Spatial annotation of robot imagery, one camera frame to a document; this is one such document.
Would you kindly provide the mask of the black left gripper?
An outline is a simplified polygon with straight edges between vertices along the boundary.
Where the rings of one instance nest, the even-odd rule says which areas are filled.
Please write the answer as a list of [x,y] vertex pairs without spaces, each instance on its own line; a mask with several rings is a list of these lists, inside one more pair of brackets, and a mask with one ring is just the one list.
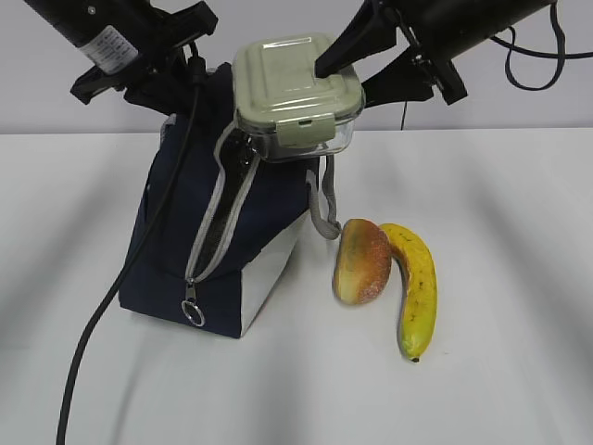
[[94,66],[70,92],[89,104],[113,89],[133,105],[189,116],[208,78],[196,40],[217,24],[204,1],[172,13],[148,1],[73,1],[69,38]]

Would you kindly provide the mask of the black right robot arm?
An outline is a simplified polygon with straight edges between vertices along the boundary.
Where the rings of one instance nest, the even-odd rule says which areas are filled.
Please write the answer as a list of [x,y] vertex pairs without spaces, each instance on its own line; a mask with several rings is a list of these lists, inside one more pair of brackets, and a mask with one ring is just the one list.
[[409,46],[362,83],[365,107],[423,102],[439,91],[452,105],[468,95],[453,59],[553,1],[365,1],[346,29],[315,61],[326,78],[397,44]]

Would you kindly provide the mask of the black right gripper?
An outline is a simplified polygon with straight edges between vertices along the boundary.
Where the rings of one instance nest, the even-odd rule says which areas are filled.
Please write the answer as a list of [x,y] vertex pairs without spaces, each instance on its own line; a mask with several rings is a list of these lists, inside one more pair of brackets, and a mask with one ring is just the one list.
[[452,59],[461,53],[461,34],[452,16],[457,1],[365,0],[344,31],[315,61],[315,75],[327,78],[397,44],[400,28],[409,46],[363,82],[365,107],[423,102],[437,88],[452,105],[467,96]]

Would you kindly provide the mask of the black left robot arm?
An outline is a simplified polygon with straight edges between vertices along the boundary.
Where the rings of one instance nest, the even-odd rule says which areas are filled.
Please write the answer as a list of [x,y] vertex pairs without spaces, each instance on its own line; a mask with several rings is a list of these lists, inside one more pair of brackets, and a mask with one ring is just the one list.
[[83,104],[109,89],[159,113],[209,115],[206,62],[196,40],[218,18],[199,1],[167,12],[148,1],[30,1],[41,18],[93,62],[70,92]]

